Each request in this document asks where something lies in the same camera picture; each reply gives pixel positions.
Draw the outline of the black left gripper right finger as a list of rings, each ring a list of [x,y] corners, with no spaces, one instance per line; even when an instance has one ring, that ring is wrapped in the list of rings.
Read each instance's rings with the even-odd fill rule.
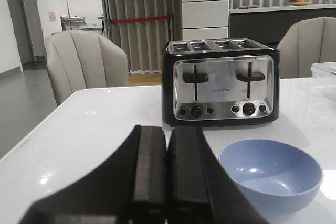
[[[200,128],[172,131],[167,178],[169,223],[267,223],[224,171]]]

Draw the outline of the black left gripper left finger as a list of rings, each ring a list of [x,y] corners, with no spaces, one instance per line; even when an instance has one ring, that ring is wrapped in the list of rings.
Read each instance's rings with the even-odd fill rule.
[[[163,130],[136,125],[89,174],[33,203],[21,223],[165,223]]]

